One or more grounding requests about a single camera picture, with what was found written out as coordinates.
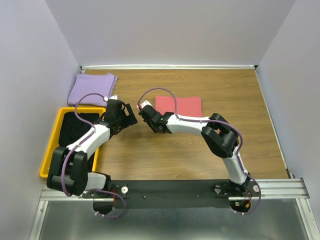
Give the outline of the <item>red t shirt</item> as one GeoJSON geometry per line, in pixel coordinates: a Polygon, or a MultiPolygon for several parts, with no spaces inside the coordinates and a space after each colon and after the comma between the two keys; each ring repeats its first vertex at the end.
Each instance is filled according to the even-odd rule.
{"type": "MultiPolygon", "coordinates": [[[[203,117],[202,99],[197,96],[177,97],[177,114],[187,117],[203,117]]],[[[162,115],[165,112],[175,111],[175,102],[172,96],[156,96],[155,109],[162,115]]]]}

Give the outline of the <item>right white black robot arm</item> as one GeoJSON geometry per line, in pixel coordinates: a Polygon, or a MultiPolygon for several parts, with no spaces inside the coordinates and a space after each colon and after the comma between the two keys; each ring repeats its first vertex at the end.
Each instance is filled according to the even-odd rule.
{"type": "Polygon", "coordinates": [[[154,133],[203,137],[210,151],[222,159],[228,171],[227,190],[235,196],[247,193],[251,179],[240,155],[243,138],[220,114],[214,113],[210,117],[190,117],[173,112],[161,114],[147,100],[138,108],[138,114],[154,133]]]}

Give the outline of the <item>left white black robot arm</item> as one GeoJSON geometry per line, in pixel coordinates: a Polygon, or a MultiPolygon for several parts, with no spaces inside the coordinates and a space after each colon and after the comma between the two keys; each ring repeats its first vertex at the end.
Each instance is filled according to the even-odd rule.
{"type": "Polygon", "coordinates": [[[107,197],[112,188],[111,176],[94,172],[90,158],[102,144],[137,122],[129,103],[108,100],[106,111],[91,123],[88,132],[74,143],[53,151],[46,186],[68,197],[80,196],[85,191],[107,197]]]}

